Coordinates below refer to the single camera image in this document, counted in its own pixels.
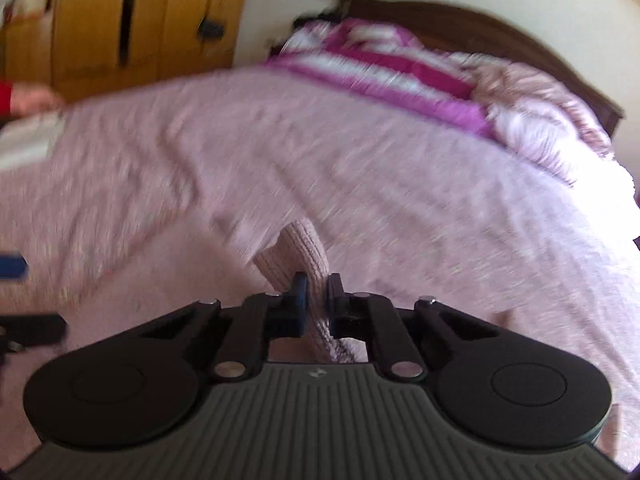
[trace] pink blanket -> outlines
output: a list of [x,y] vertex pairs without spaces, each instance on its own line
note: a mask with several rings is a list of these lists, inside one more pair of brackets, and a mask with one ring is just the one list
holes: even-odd
[[[31,264],[0,288],[2,312],[59,310],[76,348],[196,298],[233,304],[267,287],[254,256],[307,217],[349,290],[405,307],[433,294],[591,360],[614,387],[604,446],[640,460],[640,253],[543,171],[267,68],[85,102],[66,120],[50,160],[0,174],[1,247]],[[274,352],[303,358],[293,348]],[[10,360],[2,467],[36,446],[20,394],[50,356]]]

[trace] blue object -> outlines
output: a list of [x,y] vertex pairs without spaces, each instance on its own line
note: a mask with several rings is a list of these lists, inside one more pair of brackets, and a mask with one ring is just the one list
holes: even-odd
[[21,254],[0,254],[0,280],[20,280],[28,268]]

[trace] metal bolt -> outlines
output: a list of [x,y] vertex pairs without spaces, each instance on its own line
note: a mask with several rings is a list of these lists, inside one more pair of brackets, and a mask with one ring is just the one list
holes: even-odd
[[9,350],[11,350],[11,352],[22,352],[24,350],[24,346],[15,341],[9,341],[6,346]]
[[246,366],[238,361],[223,361],[218,363],[213,371],[219,376],[225,379],[236,379],[242,377],[246,372]]
[[402,379],[413,379],[419,376],[424,370],[418,363],[411,361],[398,361],[391,366],[391,373]]
[[314,379],[321,379],[325,375],[327,375],[327,371],[322,370],[322,368],[316,368],[315,370],[307,372],[307,374],[313,377]]

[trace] screw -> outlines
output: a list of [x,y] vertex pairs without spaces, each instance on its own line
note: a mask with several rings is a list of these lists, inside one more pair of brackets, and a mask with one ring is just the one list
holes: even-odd
[[246,366],[238,361],[222,361],[218,363],[213,371],[219,376],[225,379],[237,379],[242,377],[246,372]]
[[391,373],[402,379],[413,379],[419,376],[424,370],[418,363],[411,361],[398,361],[391,366]]
[[315,370],[312,370],[312,371],[308,372],[308,375],[310,375],[314,379],[321,379],[326,374],[327,374],[327,372],[322,370],[322,368],[316,368]]

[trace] bedroom wall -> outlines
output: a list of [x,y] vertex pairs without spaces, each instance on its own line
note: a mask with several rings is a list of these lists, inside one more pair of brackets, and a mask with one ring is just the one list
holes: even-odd
[[[628,115],[615,140],[618,158],[640,187],[640,5],[633,0],[447,0],[519,25],[557,50]],[[263,59],[268,39],[328,0],[246,0],[236,64]]]

